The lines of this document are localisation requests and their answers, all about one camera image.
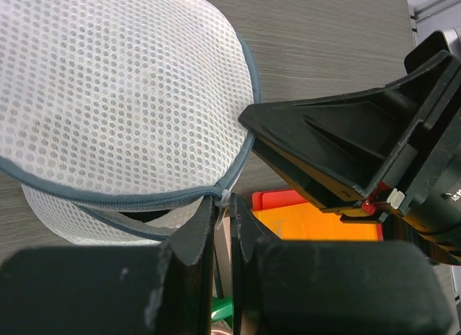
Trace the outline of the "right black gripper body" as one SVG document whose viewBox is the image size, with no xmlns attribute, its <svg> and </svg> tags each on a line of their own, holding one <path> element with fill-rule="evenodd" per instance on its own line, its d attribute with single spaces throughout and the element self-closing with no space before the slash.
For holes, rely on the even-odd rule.
<svg viewBox="0 0 461 335">
<path fill-rule="evenodd" d="M 460 60 L 460 32 L 433 32 L 405 58 L 407 74 L 440 51 Z M 457 93 L 460 106 L 460 87 Z M 358 209 L 342 213 L 345 221 L 384 222 L 401 219 L 421 237 L 431 259 L 460 263 L 460 107 L 430 152 L 422 156 L 406 146 L 382 181 L 361 200 Z"/>
</svg>

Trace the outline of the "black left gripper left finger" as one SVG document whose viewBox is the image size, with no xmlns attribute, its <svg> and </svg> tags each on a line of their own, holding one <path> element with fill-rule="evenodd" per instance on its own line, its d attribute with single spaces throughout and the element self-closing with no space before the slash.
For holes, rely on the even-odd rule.
<svg viewBox="0 0 461 335">
<path fill-rule="evenodd" d="M 3 334 L 208 334 L 214 201 L 157 246 L 25 249 L 1 266 Z"/>
</svg>

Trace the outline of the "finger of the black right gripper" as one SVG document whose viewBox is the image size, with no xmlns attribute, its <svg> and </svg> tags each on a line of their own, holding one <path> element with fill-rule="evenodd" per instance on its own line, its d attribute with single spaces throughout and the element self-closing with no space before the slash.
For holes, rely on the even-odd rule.
<svg viewBox="0 0 461 335">
<path fill-rule="evenodd" d="M 361 200 L 342 200 L 262 140 L 255 139 L 252 151 L 321 212 L 342 214 L 348 212 L 349 209 L 360 208 Z"/>
<path fill-rule="evenodd" d="M 230 198 L 235 334 L 446 334 L 452 312 L 404 241 L 284 241 Z"/>
</svg>

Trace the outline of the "white mesh laundry bag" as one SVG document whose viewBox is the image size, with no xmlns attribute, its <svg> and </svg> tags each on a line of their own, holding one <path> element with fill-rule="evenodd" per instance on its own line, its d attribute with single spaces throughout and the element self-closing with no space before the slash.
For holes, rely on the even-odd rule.
<svg viewBox="0 0 461 335">
<path fill-rule="evenodd" d="M 206 0 L 1 0 L 1 170 L 73 244 L 158 244 L 225 207 L 260 100 Z"/>
</svg>

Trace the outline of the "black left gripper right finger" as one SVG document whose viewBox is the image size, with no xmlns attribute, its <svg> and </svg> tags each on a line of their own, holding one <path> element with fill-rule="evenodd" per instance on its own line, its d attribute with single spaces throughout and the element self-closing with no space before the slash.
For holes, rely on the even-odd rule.
<svg viewBox="0 0 461 335">
<path fill-rule="evenodd" d="M 340 198 L 364 198 L 411 146 L 427 155 L 458 109 L 460 60 L 443 50 L 380 88 L 248 106 L 239 122 Z"/>
</svg>

